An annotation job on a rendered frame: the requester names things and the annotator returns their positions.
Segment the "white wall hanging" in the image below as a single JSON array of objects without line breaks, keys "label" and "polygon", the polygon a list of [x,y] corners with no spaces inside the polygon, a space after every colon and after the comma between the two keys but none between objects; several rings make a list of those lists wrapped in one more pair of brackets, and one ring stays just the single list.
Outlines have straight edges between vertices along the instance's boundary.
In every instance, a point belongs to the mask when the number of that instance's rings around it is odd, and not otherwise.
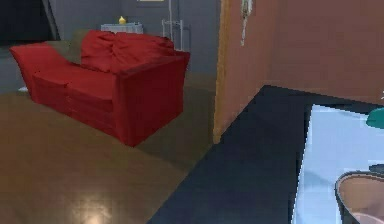
[{"label": "white wall hanging", "polygon": [[241,41],[240,41],[241,46],[245,44],[247,21],[248,21],[248,17],[252,13],[252,10],[253,10],[253,0],[241,1],[241,16],[242,16],[242,33],[241,33]]}]

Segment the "red sofa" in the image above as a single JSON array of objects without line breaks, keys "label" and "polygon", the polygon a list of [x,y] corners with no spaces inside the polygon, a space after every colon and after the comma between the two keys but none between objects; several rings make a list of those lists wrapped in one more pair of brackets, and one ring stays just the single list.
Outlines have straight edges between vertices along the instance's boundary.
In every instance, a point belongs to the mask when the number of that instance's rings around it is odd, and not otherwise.
[{"label": "red sofa", "polygon": [[134,147],[183,112],[190,54],[167,37],[89,30],[81,64],[47,41],[13,46],[32,101]]}]

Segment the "pale blue side table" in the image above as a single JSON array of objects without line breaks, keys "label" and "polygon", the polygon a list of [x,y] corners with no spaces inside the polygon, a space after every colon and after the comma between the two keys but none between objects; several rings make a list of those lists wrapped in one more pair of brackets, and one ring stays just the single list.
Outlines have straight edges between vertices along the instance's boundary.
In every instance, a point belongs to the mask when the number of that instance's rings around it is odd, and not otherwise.
[{"label": "pale blue side table", "polygon": [[126,33],[137,33],[143,34],[143,26],[141,23],[126,23],[126,24],[102,24],[101,31],[110,31],[110,32],[126,32]]}]

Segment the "black table with glass top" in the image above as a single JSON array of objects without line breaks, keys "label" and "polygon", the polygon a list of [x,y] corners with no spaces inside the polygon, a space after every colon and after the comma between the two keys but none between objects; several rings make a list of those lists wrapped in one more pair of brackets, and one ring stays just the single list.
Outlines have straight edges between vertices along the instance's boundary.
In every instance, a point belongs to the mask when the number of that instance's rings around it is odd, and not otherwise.
[{"label": "black table with glass top", "polygon": [[376,104],[265,85],[146,224],[289,224],[314,104]]}]

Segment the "teal dish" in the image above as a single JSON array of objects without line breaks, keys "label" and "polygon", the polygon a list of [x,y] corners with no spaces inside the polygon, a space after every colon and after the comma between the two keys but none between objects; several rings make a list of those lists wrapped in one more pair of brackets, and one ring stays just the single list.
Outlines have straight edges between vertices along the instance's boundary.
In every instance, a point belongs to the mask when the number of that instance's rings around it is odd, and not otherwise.
[{"label": "teal dish", "polygon": [[366,124],[370,127],[384,129],[384,107],[372,110],[368,114]]}]

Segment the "brown bowl with black rim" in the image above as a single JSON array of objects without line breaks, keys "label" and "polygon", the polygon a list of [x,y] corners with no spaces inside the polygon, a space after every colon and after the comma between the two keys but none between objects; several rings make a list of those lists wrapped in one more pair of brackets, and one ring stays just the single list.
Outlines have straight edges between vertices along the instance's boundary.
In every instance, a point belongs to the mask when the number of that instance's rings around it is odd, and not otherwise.
[{"label": "brown bowl with black rim", "polygon": [[341,224],[384,224],[384,174],[347,172],[334,190]]}]

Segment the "olive green cushion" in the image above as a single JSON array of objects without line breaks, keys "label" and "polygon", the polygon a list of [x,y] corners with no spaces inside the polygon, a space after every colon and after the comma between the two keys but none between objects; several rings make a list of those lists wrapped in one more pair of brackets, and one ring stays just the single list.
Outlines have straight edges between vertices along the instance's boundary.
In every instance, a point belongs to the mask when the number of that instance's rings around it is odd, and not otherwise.
[{"label": "olive green cushion", "polygon": [[74,64],[81,64],[81,45],[89,29],[76,30],[70,40],[47,41],[62,57]]}]

